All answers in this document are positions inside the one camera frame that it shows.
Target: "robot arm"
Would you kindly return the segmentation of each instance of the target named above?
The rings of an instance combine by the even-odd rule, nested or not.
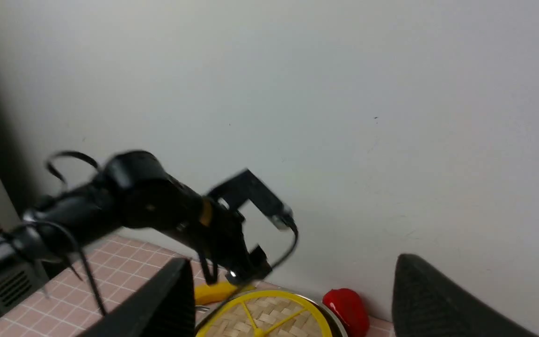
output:
[[[0,278],[21,263],[60,261],[73,252],[68,232],[83,247],[121,227],[153,228],[194,249],[208,284],[218,280],[218,265],[233,284],[264,278],[265,253],[248,252],[242,235],[238,208],[248,200],[279,229],[294,226],[290,209],[248,170],[201,196],[148,152],[116,155],[90,182],[44,198],[26,211],[25,226],[0,237]]]

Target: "yellow banana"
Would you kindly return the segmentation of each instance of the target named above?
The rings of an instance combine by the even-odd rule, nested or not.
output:
[[[242,291],[255,289],[254,286],[246,286]],[[219,282],[211,286],[201,284],[195,287],[195,305],[206,305],[227,299],[236,290],[236,286],[228,282]]]

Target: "grout line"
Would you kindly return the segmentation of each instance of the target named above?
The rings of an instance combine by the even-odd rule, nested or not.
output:
[[[11,324],[10,326],[13,326],[14,324],[18,324],[18,325],[21,326],[22,328],[28,329],[28,331],[32,331],[32,332],[34,332],[34,333],[36,333],[36,334],[38,334],[38,335],[47,337],[47,335],[43,335],[43,334],[40,333],[39,331],[36,331],[36,330],[34,330],[34,329],[32,329],[32,328],[28,328],[28,326],[25,326],[24,324],[19,324],[18,322],[15,322],[15,321],[13,321],[13,320],[10,320],[9,318],[5,318],[5,317],[3,317],[3,318],[4,318],[4,320],[6,320],[6,321],[8,321],[8,322],[12,322],[12,324]]]
[[[71,326],[73,326],[73,327],[75,327],[75,328],[80,328],[80,326],[77,326],[76,324],[67,322],[67,321],[65,320],[66,317],[70,316],[70,314],[73,312],[73,309],[72,309],[72,311],[68,312],[68,315],[66,315],[66,317],[64,317],[64,318],[59,318],[59,317],[56,317],[56,316],[52,316],[52,315],[50,315],[50,314],[47,314],[47,313],[45,313],[45,312],[43,312],[43,311],[36,310],[36,309],[34,309],[34,308],[33,308],[32,310],[38,312],[38,313],[41,314],[41,315],[49,316],[49,317],[51,317],[51,318],[54,318],[54,319],[56,319],[56,320],[59,320],[60,322],[64,322],[64,323],[66,323],[66,324],[69,324],[69,325],[71,325]]]
[[[82,328],[80,329],[74,329],[74,331],[72,331],[71,333],[69,333],[68,337],[74,337],[74,336],[77,336],[80,332],[82,332]]]
[[[137,248],[136,251],[135,251],[129,258],[126,258],[126,261],[124,261],[124,263],[122,263],[120,266],[118,266],[118,267],[116,268],[116,271],[121,271],[120,268],[122,268],[122,266],[124,266],[124,264],[126,264],[126,262],[128,262],[129,260],[132,260],[131,257],[135,256],[135,255],[137,254],[137,252],[138,252],[139,249],[140,249],[140,248]],[[155,256],[155,254],[152,254],[152,255],[147,259],[147,261],[150,260],[153,256]],[[137,270],[134,271],[134,273],[132,273],[132,274],[127,273],[127,274],[130,274],[130,275],[135,276],[135,277],[140,277],[140,278],[143,278],[143,279],[147,279],[147,278],[141,277],[141,276],[139,276],[139,275],[135,275],[135,273],[136,273],[137,271],[139,271],[142,267],[143,267],[143,265],[141,265],[139,268],[137,268]],[[130,279],[130,277],[128,277],[128,278],[126,279],[126,281],[124,281],[124,283],[122,283],[121,286],[118,286],[118,289],[116,289],[115,292],[111,293],[107,299],[108,299],[108,300],[111,300],[111,297],[113,297],[113,296],[118,292],[118,290],[120,290],[120,288],[123,288],[124,284],[125,284],[126,282],[128,282],[129,279]]]
[[[138,278],[141,278],[141,279],[145,279],[145,280],[149,280],[150,278],[146,278],[146,277],[142,277],[142,276],[140,276],[140,275],[136,275],[136,273],[137,273],[138,271],[140,271],[141,268],[142,268],[143,266],[146,265],[146,266],[151,266],[151,267],[156,267],[156,268],[158,268],[158,269],[161,269],[162,267],[158,267],[158,266],[155,266],[154,264],[148,263],[149,260],[154,256],[154,254],[160,254],[160,255],[162,255],[162,256],[167,256],[169,259],[175,258],[175,257],[177,256],[177,253],[172,252],[172,251],[169,251],[168,249],[165,249],[165,248],[163,248],[163,247],[158,248],[156,251],[152,251],[152,250],[149,250],[149,249],[144,249],[144,248],[142,248],[142,247],[146,244],[146,242],[143,242],[139,247],[135,247],[135,246],[129,245],[129,244],[127,244],[127,243],[121,243],[121,242],[113,241],[113,239],[111,239],[111,238],[105,238],[105,241],[106,241],[106,242],[103,243],[103,245],[101,245],[101,246],[98,247],[98,248],[95,248],[91,254],[96,254],[97,252],[104,252],[105,254],[109,254],[110,256],[109,256],[109,258],[108,258],[105,262],[103,262],[102,264],[95,263],[95,262],[92,262],[92,261],[88,261],[88,263],[89,263],[91,266],[94,266],[94,267],[95,267],[94,270],[93,270],[93,274],[96,274],[96,271],[98,271],[98,270],[101,269],[102,267],[106,267],[106,268],[109,268],[109,269],[112,269],[112,270],[113,270],[113,272],[108,276],[108,278],[111,277],[111,275],[113,275],[114,273],[116,273],[116,271],[119,271],[119,272],[122,272],[122,273],[126,273],[126,274],[128,274],[128,275],[130,275],[130,276],[128,277],[128,279],[126,279],[126,281],[124,281],[124,283],[122,283],[121,286],[119,286],[119,285],[117,285],[117,284],[113,284],[113,283],[111,283],[111,282],[108,282],[107,279],[98,279],[97,277],[95,277],[95,279],[96,279],[96,281],[98,282],[98,284],[105,284],[105,283],[107,283],[107,284],[109,284],[109,285],[111,285],[111,286],[115,286],[115,287],[117,288],[117,289],[115,290],[115,292],[111,293],[111,295],[109,295],[109,296],[107,296],[107,297],[103,297],[103,296],[102,296],[102,299],[103,299],[103,302],[104,302],[104,303],[111,302],[111,303],[114,303],[114,304],[119,305],[120,303],[118,303],[118,302],[115,301],[115,300],[112,300],[111,297],[113,297],[113,296],[114,296],[120,289],[128,290],[129,292],[134,293],[135,290],[132,290],[132,289],[129,289],[129,288],[124,287],[124,284],[125,284],[126,282],[128,282],[128,280],[129,280],[132,276],[138,277]],[[112,254],[112,253],[109,253],[109,252],[106,252],[106,251],[103,251],[103,249],[104,249],[105,247],[107,247],[107,245],[108,245],[109,243],[111,243],[111,242],[113,242],[113,243],[118,244],[118,245],[121,246],[121,247],[118,248],[118,250],[117,250],[116,252],[114,252],[113,254]],[[124,248],[124,247],[135,248],[136,251],[135,251],[131,256],[129,256],[129,257],[118,256],[117,253],[118,253],[122,248]],[[143,250],[143,251],[147,251],[147,252],[152,252],[153,254],[152,254],[152,255],[147,259],[147,261],[145,261],[145,262],[138,261],[138,260],[134,260],[133,257],[135,256],[135,254],[137,254],[137,252],[139,252],[139,250]],[[116,268],[111,268],[111,267],[105,266],[105,263],[109,262],[109,260],[111,260],[111,258],[113,258],[114,256],[119,257],[119,258],[124,258],[124,259],[126,259],[126,261],[124,261],[124,263],[122,263],[120,266],[118,266],[118,267],[116,267]],[[124,266],[124,264],[125,264],[126,262],[128,262],[128,261],[133,261],[133,262],[140,263],[141,266],[140,266],[139,268],[137,268],[133,273],[128,273],[128,272],[126,272],[126,271],[120,270],[120,268],[122,268],[122,267]],[[75,328],[75,331],[73,331],[73,334],[72,334],[72,335],[74,335],[76,332],[86,330],[86,328],[82,328],[81,326],[78,326],[78,325],[76,325],[76,324],[72,324],[72,323],[70,323],[70,322],[67,322],[67,321],[66,321],[66,318],[67,318],[68,316],[70,316],[70,315],[73,313],[73,311],[75,311],[77,308],[82,309],[82,310],[88,312],[88,316],[87,316],[87,317],[84,319],[84,321],[81,323],[81,324],[83,324],[84,322],[86,322],[86,320],[88,320],[88,319],[90,318],[91,315],[93,315],[93,314],[94,314],[94,315],[100,315],[100,314],[99,314],[99,311],[98,311],[98,308],[97,308],[95,311],[90,311],[90,310],[88,310],[88,309],[82,307],[82,305],[83,305],[83,304],[84,304],[90,297],[92,297],[92,293],[91,293],[91,292],[86,292],[86,291],[84,291],[84,290],[82,290],[82,289],[79,289],[78,286],[71,286],[71,285],[69,285],[69,284],[64,283],[64,281],[67,280],[68,277],[75,277],[75,276],[73,275],[73,273],[68,273],[68,275],[66,275],[66,276],[65,276],[64,278],[62,278],[62,279],[55,279],[55,278],[54,278],[54,279],[51,280],[51,281],[56,282],[56,284],[55,284],[51,289],[48,289],[48,290],[47,290],[47,294],[49,295],[49,296],[48,296],[49,298],[43,296],[41,299],[37,300],[35,303],[32,303],[32,305],[24,305],[23,303],[21,303],[22,307],[25,307],[27,310],[26,310],[26,312],[24,312],[24,314],[23,314],[22,316],[20,316],[20,317],[17,318],[17,319],[19,320],[20,318],[24,317],[24,315],[26,315],[28,312],[30,312],[30,311],[32,310],[32,311],[36,311],[36,312],[38,312],[39,314],[42,315],[42,317],[39,318],[39,320],[37,320],[37,321],[33,324],[33,326],[36,326],[37,324],[39,324],[39,322],[40,322],[41,320],[43,320],[43,318],[45,318],[46,316],[49,316],[50,318],[53,318],[54,320],[57,320],[57,321],[58,321],[58,324],[56,324],[55,326],[53,326],[53,328],[51,329],[51,331],[53,331],[54,329],[56,329],[56,328],[58,327],[58,325],[60,325],[62,322],[64,322],[64,323],[68,324],[69,326],[72,326],[73,328]],[[64,286],[70,288],[70,291],[68,292],[68,294],[67,294],[66,296],[64,296],[62,299],[51,296],[51,293],[54,292],[54,290],[56,290],[56,288],[58,288],[58,287],[59,287],[60,285],[62,285],[62,284],[63,284]],[[68,301],[65,301],[65,299],[69,296],[69,294],[70,294],[71,292],[73,292],[73,290],[77,290],[78,292],[86,293],[88,296],[85,297],[85,299],[84,299],[83,301],[81,301],[81,303],[79,303],[79,304],[77,304],[77,305],[76,305],[76,304],[73,304],[73,303],[69,303]],[[60,318],[60,317],[57,317],[57,316],[50,315],[49,313],[45,313],[45,312],[43,312],[43,311],[40,311],[40,310],[35,309],[34,306],[35,306],[37,303],[39,303],[41,300],[43,300],[43,299],[47,299],[47,300],[54,299],[54,300],[58,301],[58,303],[57,303],[54,307],[52,307],[52,310],[55,309],[55,307],[57,307],[57,305],[59,305],[60,303],[65,303],[66,305],[71,306],[71,307],[72,307],[72,310],[66,315],[66,317]],[[20,323],[17,322],[17,321],[13,321],[13,320],[10,320],[9,318],[5,318],[5,317],[3,317],[3,318],[6,319],[8,322],[12,322],[12,324],[11,324],[10,326],[8,326],[5,330],[3,330],[2,333],[3,333],[4,331],[6,331],[7,329],[9,329],[11,326],[13,326],[13,324],[17,324],[17,325],[19,325],[19,326],[22,326],[22,328],[26,328],[28,331],[32,331],[32,332],[34,332],[34,333],[36,333],[36,334],[38,334],[38,335],[45,336],[45,337],[47,336],[47,335],[45,335],[45,334],[40,333],[39,331],[34,330],[33,328],[29,328],[29,327],[27,327],[27,326],[24,326],[24,324],[20,324]]]

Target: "woven bamboo lid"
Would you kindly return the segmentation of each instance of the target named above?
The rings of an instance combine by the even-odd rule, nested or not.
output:
[[[323,314],[289,292],[248,292],[226,304],[197,337],[332,337]]]

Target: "yellow rim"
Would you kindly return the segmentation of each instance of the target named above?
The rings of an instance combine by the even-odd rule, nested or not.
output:
[[[281,320],[280,322],[272,325],[271,328],[269,328],[268,330],[262,330],[260,328],[257,328],[257,326],[255,325],[255,321],[253,320],[253,317],[251,316],[251,313],[248,311],[248,308],[245,305],[246,301],[250,299],[257,299],[259,297],[284,297],[300,304],[303,307],[303,309],[298,312],[295,312],[294,314],[288,316],[287,318]],[[207,335],[207,331],[209,331],[209,328],[211,328],[211,325],[213,324],[213,322],[215,322],[215,320],[218,317],[222,316],[222,314],[224,314],[226,311],[232,309],[235,305],[242,305],[244,307],[244,311],[247,313],[248,319],[251,321],[251,324],[253,326],[255,337],[263,337],[267,335],[268,333],[272,332],[274,329],[278,328],[279,326],[281,326],[288,320],[293,319],[294,317],[298,316],[299,314],[301,314],[301,312],[304,312],[304,311],[311,312],[313,318],[315,318],[315,320],[317,321],[317,324],[319,324],[321,335],[323,335],[323,337],[332,337],[332,330],[330,329],[328,321],[323,316],[321,311],[319,311],[319,309],[317,309],[315,305],[313,305],[313,303],[295,294],[292,294],[289,292],[282,292],[282,290],[258,290],[255,292],[248,292],[246,294],[236,297],[235,299],[226,303],[226,305],[224,305],[224,307],[220,309],[220,311],[216,314],[216,316],[212,318],[212,320],[207,322],[207,324],[203,328],[201,328],[201,330],[199,330],[199,333],[197,333],[197,337],[204,337],[205,335]]]

